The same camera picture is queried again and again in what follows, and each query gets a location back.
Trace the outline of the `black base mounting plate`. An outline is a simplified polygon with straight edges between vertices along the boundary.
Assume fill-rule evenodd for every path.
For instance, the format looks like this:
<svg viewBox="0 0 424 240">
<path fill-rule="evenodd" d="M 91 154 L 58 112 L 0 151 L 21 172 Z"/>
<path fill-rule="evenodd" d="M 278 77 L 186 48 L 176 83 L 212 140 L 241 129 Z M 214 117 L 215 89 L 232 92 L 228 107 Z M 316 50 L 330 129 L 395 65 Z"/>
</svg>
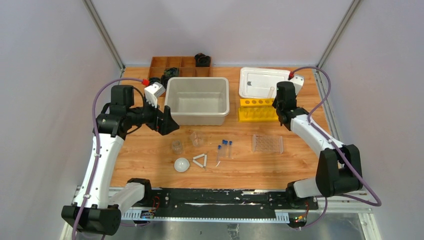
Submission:
<svg viewBox="0 0 424 240">
<path fill-rule="evenodd" d="M 283 190 L 155 188 L 152 200 L 136 203 L 123 220 L 288 223 L 317 210 L 317 201 L 289 203 Z"/>
</svg>

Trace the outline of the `blue capped tube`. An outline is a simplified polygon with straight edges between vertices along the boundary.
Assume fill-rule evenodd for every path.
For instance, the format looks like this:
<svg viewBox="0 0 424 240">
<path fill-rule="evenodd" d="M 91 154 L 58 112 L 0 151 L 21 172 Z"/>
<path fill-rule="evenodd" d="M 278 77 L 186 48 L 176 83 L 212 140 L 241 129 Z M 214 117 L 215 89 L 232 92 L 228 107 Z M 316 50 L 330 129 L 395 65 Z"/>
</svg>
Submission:
<svg viewBox="0 0 424 240">
<path fill-rule="evenodd" d="M 222 140 L 222 157 L 225 158 L 227 156 L 227 151 L 228 151 L 228 141 L 223 139 Z"/>
<path fill-rule="evenodd" d="M 232 158 L 232 147 L 233 147 L 233 142 L 230 140 L 229 142 L 228 142 L 228 145 L 227 145 L 227 157 L 228 158 Z"/>
<path fill-rule="evenodd" d="M 217 164 L 220 163 L 221 151 L 222 151 L 222 146 L 221 145 L 218 145 L 218 147 L 217 147 L 217 153 L 216 153 L 216 163 Z"/>
</svg>

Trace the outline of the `white plastic bin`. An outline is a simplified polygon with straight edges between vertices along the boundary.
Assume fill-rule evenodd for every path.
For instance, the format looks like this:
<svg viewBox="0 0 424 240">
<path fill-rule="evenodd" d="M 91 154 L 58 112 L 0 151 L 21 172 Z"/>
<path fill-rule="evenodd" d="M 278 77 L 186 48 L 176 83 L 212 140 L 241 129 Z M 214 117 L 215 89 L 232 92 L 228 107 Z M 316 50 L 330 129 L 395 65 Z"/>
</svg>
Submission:
<svg viewBox="0 0 424 240">
<path fill-rule="evenodd" d="M 229 81 L 225 77 L 173 77 L 164 104 L 180 126 L 221 126 L 230 112 Z"/>
</svg>

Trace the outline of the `wooden compartment tray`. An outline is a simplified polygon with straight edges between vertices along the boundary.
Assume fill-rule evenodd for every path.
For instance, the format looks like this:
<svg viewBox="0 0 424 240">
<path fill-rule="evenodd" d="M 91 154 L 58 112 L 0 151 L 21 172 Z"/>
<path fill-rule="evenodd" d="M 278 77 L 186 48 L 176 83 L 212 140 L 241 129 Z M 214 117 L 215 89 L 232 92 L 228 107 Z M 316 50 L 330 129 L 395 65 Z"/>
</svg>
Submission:
<svg viewBox="0 0 424 240">
<path fill-rule="evenodd" d="M 161 84 L 165 89 L 173 77 L 209 77 L 212 58 L 198 53 L 194 56 L 154 56 L 151 59 L 144 86 Z"/>
</svg>

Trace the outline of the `white clay triangle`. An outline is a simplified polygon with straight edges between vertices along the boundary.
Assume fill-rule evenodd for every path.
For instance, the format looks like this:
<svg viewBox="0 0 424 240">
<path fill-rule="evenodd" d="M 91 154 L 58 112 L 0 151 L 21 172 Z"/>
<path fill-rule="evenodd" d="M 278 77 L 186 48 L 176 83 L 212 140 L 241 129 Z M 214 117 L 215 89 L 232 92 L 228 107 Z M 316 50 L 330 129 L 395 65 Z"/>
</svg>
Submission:
<svg viewBox="0 0 424 240">
<path fill-rule="evenodd" d="M 192 162 L 198 165 L 201 168 L 206 168 L 208 162 L 208 155 L 203 153 L 193 157 Z"/>
</svg>

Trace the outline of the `white round dish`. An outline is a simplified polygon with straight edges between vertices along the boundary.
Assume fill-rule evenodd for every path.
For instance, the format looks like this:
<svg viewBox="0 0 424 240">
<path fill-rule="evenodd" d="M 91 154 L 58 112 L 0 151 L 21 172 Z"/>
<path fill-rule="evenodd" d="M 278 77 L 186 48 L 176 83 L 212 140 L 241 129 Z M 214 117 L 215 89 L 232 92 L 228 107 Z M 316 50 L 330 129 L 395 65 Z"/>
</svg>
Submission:
<svg viewBox="0 0 424 240">
<path fill-rule="evenodd" d="M 174 162 L 174 169 L 179 173 L 183 173 L 187 171 L 189 167 L 190 167 L 190 162 L 186 158 L 180 157 L 176 159 Z"/>
</svg>

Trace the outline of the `yellow test tube rack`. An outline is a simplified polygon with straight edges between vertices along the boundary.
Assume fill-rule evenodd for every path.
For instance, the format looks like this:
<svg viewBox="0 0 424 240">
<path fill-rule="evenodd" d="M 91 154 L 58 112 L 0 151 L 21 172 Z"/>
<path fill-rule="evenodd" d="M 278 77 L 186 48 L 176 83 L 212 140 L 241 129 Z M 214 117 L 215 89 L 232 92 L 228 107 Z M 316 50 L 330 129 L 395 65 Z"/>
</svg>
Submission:
<svg viewBox="0 0 424 240">
<path fill-rule="evenodd" d="M 273 98 L 243 98 L 239 100 L 238 122 L 277 122 Z"/>
</svg>

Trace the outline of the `small clear glass jar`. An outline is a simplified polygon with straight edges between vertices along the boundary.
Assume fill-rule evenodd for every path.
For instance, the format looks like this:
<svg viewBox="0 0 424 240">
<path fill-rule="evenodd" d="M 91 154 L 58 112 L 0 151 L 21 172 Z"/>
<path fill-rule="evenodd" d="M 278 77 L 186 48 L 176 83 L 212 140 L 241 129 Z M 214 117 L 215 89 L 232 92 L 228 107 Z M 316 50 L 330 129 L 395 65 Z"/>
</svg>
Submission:
<svg viewBox="0 0 424 240">
<path fill-rule="evenodd" d="M 179 155 L 183 153 L 183 144 L 180 140 L 173 141 L 171 147 L 175 154 Z"/>
</svg>

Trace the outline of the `white bin lid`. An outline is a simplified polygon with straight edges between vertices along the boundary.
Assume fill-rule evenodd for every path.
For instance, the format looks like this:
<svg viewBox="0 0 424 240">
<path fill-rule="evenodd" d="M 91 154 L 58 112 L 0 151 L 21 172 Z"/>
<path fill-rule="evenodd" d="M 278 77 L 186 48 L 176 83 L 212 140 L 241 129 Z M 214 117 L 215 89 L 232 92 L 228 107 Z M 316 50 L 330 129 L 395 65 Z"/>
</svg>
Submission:
<svg viewBox="0 0 424 240">
<path fill-rule="evenodd" d="M 242 67 L 238 94 L 244 99 L 265 99 L 274 87 L 272 97 L 275 97 L 277 83 L 286 81 L 290 72 L 284 69 Z"/>
</svg>

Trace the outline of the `clear acrylic tube rack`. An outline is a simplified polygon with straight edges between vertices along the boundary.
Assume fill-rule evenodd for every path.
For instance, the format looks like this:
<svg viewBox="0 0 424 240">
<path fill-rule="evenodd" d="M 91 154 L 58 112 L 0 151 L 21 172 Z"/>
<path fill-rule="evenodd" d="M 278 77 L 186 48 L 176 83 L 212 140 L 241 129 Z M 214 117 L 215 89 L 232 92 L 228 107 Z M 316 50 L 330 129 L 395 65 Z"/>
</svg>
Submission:
<svg viewBox="0 0 424 240">
<path fill-rule="evenodd" d="M 254 134 L 251 149 L 253 152 L 282 154 L 284 152 L 283 137 L 280 135 Z"/>
</svg>

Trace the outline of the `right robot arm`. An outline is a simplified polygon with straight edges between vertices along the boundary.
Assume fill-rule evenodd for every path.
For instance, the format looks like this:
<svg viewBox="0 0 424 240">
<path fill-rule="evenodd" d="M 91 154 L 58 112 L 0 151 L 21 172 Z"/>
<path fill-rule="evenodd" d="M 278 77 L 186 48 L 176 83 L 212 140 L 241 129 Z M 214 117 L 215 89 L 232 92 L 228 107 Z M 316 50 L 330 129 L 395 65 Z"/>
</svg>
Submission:
<svg viewBox="0 0 424 240">
<path fill-rule="evenodd" d="M 360 190 L 363 184 L 359 149 L 328 135 L 309 112 L 297 105 L 295 85 L 281 81 L 272 103 L 282 126 L 299 136 L 318 157 L 314 177 L 292 181 L 285 189 L 286 204 L 298 209 L 312 197 L 332 197 Z"/>
</svg>

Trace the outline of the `black round lens part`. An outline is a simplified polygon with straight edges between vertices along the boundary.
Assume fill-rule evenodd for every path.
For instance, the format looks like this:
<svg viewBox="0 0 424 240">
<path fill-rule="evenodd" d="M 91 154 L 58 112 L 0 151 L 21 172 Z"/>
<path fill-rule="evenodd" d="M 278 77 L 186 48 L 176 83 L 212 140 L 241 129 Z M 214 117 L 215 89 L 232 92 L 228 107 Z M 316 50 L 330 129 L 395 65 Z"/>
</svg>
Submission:
<svg viewBox="0 0 424 240">
<path fill-rule="evenodd" d="M 163 87 L 165 89 L 168 88 L 168 81 L 169 81 L 170 78 L 171 78 L 170 76 L 165 75 L 165 74 L 163 74 L 160 78 L 160 83 L 163 85 Z"/>
<path fill-rule="evenodd" d="M 179 76 L 179 73 L 180 73 L 180 70 L 177 67 L 167 68 L 163 72 L 164 75 L 168 75 L 168 76 L 170 76 L 170 78 L 178 77 Z"/>
<path fill-rule="evenodd" d="M 203 53 L 196 54 L 194 60 L 197 68 L 209 68 L 211 65 L 211 57 Z"/>
</svg>

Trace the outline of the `clear glass beaker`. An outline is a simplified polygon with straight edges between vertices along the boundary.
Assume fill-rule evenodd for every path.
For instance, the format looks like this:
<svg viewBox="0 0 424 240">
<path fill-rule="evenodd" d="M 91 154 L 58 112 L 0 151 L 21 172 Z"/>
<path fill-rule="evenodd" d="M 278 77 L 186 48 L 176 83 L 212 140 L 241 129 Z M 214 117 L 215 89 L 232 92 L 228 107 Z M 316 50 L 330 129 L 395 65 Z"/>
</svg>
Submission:
<svg viewBox="0 0 424 240">
<path fill-rule="evenodd" d="M 189 136 L 194 147 L 201 147 L 204 144 L 204 134 L 199 131 L 194 131 Z"/>
</svg>

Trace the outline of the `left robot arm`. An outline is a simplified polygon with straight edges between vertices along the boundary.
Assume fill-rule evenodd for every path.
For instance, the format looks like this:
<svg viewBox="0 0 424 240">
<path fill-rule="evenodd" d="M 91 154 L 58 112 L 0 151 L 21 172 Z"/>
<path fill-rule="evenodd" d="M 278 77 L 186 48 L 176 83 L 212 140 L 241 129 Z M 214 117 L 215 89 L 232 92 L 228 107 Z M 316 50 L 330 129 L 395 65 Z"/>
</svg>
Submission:
<svg viewBox="0 0 424 240">
<path fill-rule="evenodd" d="M 146 207 L 154 201 L 151 183 L 143 178 L 131 178 L 123 189 L 109 196 L 116 160 L 131 128 L 145 125 L 164 136 L 180 127 L 169 106 L 163 110 L 158 106 L 158 97 L 165 92 L 160 83 L 144 88 L 141 107 L 134 106 L 135 91 L 132 85 L 113 86 L 110 102 L 93 118 L 92 152 L 84 180 L 71 205 L 63 206 L 61 211 L 74 233 L 112 236 L 122 215 L 134 204 Z"/>
</svg>

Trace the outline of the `clear test tube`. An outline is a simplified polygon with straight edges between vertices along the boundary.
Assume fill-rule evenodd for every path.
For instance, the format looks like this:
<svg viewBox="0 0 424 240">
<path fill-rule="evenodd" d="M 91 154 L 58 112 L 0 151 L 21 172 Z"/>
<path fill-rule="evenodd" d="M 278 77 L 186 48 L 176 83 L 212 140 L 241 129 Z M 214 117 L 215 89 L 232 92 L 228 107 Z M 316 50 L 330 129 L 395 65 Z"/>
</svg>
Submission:
<svg viewBox="0 0 424 240">
<path fill-rule="evenodd" d="M 273 86 L 269 88 L 269 91 L 268 91 L 268 94 L 267 94 L 268 99 L 273 98 L 274 91 L 275 91 L 275 88 Z"/>
</svg>

